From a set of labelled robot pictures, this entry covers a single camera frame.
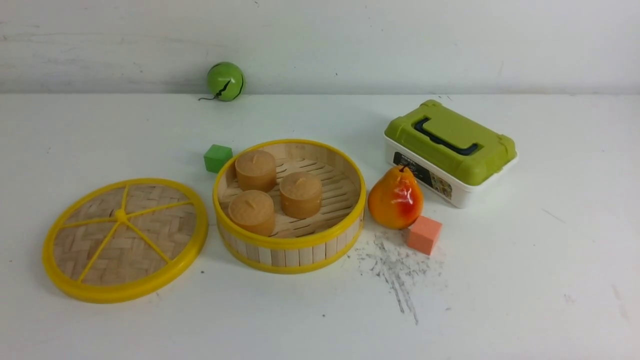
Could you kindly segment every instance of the green lid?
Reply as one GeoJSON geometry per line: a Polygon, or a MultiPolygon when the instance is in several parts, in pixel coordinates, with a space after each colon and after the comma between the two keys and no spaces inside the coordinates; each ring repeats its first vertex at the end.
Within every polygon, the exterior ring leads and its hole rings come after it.
{"type": "Polygon", "coordinates": [[[385,135],[470,186],[482,184],[516,157],[508,136],[435,100],[394,119],[385,135]]]}

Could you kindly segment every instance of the white plastic container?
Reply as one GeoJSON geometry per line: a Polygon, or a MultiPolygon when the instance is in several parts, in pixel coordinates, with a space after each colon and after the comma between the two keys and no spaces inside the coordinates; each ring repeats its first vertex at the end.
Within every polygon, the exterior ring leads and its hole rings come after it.
{"type": "Polygon", "coordinates": [[[409,151],[399,143],[385,136],[385,158],[392,165],[407,165],[416,175],[416,179],[424,187],[438,194],[441,198],[450,202],[457,208],[466,208],[486,195],[486,188],[518,162],[516,155],[513,160],[502,167],[502,170],[491,175],[487,180],[477,186],[469,186],[434,164],[409,151]]]}

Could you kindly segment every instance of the bamboo steamer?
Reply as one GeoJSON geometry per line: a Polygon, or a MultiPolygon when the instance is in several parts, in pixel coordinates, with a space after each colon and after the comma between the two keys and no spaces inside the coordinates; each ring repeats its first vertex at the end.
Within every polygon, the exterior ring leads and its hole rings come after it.
{"type": "Polygon", "coordinates": [[[277,274],[317,270],[346,254],[362,230],[365,202],[364,178],[355,163],[334,147],[302,139],[275,140],[245,150],[225,164],[213,186],[218,231],[227,250],[252,268],[277,274]],[[229,202],[242,192],[235,161],[254,150],[268,151],[276,158],[278,185],[268,193],[276,212],[271,236],[240,228],[227,213],[229,202]],[[280,181],[298,171],[317,175],[322,181],[320,212],[306,219],[286,216],[280,205],[280,181]]]}
{"type": "Polygon", "coordinates": [[[110,304],[148,295],[178,278],[207,239],[200,197],[167,179],[121,181],[79,199],[51,226],[42,262],[80,301],[110,304]]]}

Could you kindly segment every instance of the label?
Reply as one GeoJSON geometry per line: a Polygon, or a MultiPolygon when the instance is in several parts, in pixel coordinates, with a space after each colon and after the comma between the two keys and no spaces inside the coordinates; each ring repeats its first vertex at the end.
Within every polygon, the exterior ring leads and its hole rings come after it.
{"type": "Polygon", "coordinates": [[[436,174],[430,172],[422,165],[416,163],[415,161],[407,158],[405,155],[397,152],[394,154],[394,164],[406,166],[407,169],[411,170],[413,176],[415,178],[425,184],[426,186],[434,189],[440,195],[443,195],[447,199],[451,200],[451,184],[437,176],[436,174]]]}

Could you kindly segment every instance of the orange cube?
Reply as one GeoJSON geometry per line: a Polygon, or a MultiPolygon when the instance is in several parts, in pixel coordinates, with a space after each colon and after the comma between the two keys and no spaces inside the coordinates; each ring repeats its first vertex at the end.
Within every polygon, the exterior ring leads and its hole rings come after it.
{"type": "Polygon", "coordinates": [[[428,217],[418,217],[411,226],[406,244],[412,249],[431,255],[440,237],[442,224],[428,217]]]}

